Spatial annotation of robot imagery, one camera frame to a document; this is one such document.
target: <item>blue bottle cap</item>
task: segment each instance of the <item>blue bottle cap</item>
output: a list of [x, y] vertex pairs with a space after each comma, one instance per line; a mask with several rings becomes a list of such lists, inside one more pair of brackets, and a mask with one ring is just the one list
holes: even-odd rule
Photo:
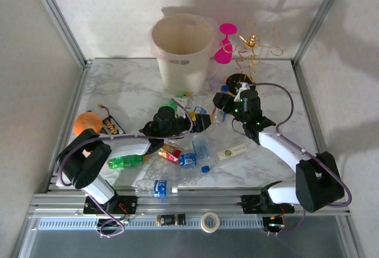
[[203, 173], [207, 173], [207, 172], [209, 172], [210, 171], [210, 168], [209, 168], [209, 166], [203, 166], [202, 168], [201, 168], [201, 171], [203, 172]]
[[227, 85], [223, 85], [223, 86], [221, 87], [221, 91], [222, 91], [222, 92], [228, 92], [228, 91], [229, 91], [229, 87], [228, 87]]

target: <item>green soda bottle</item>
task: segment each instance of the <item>green soda bottle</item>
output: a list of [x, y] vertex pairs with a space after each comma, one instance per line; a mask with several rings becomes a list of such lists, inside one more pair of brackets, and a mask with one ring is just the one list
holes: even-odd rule
[[108, 167], [110, 169], [116, 169], [116, 168], [122, 168], [122, 167], [133, 167], [137, 166], [142, 162], [146, 162], [149, 160], [148, 155], [144, 156], [121, 156], [121, 157], [115, 157], [114, 159], [111, 159], [108, 161]]

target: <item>marble tabletop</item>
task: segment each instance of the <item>marble tabletop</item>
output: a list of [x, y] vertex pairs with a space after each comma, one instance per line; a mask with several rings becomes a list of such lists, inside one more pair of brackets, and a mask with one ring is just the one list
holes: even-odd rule
[[[220, 65], [212, 60], [210, 62], [210, 68], [221, 80], [239, 72], [235, 62], [227, 65]], [[315, 152], [313, 136], [291, 62], [261, 61], [255, 79], [256, 82], [278, 83], [291, 92], [295, 105], [294, 114], [292, 119], [282, 126], [281, 131], [308, 151]], [[271, 86], [259, 86], [257, 91], [264, 116], [276, 123], [287, 117], [290, 102], [283, 91]], [[204, 89], [193, 96], [193, 106], [199, 104], [211, 109], [213, 96], [214, 92], [206, 83]], [[155, 59], [95, 59], [88, 73], [77, 115], [91, 110], [105, 118], [106, 112], [98, 108], [98, 104], [103, 104], [109, 108], [111, 115], [125, 132], [134, 133], [151, 121], [158, 108], [170, 98], [172, 95], [163, 87]], [[195, 178], [195, 182], [192, 180], [190, 184], [192, 188], [259, 187], [277, 180], [294, 180], [295, 174], [289, 166], [271, 151], [234, 132], [230, 122], [231, 117], [227, 119], [227, 125], [223, 128], [227, 129], [225, 131], [215, 129], [211, 133], [207, 132], [210, 147], [227, 147], [242, 143], [246, 146], [247, 152]], [[235, 129], [243, 131], [242, 125], [237, 122]], [[222, 136], [226, 133], [229, 135], [228, 138]], [[115, 189], [133, 186], [136, 180], [142, 178], [167, 178], [178, 182], [179, 185], [189, 185], [183, 183], [180, 166], [173, 165], [157, 154], [152, 155], [147, 163], [137, 167], [112, 170], [108, 165], [104, 165], [100, 174]]]

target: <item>pink wine glass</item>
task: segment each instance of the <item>pink wine glass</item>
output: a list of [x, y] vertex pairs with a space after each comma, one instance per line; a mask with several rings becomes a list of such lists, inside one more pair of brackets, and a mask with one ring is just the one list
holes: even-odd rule
[[220, 31], [226, 36], [222, 41], [223, 47], [217, 51], [217, 53], [214, 55], [214, 59], [217, 63], [225, 65], [230, 63], [233, 55], [233, 46], [230, 43], [228, 36], [236, 34], [237, 27], [231, 23], [224, 23], [220, 26]]

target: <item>blue bottle label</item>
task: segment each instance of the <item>blue bottle label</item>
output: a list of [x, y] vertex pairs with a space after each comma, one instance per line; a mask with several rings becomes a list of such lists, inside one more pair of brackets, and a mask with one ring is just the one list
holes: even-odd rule
[[185, 153], [180, 156], [180, 166], [195, 166], [196, 165], [196, 154], [194, 153]]
[[167, 191], [167, 180], [154, 181], [154, 197], [165, 197]]

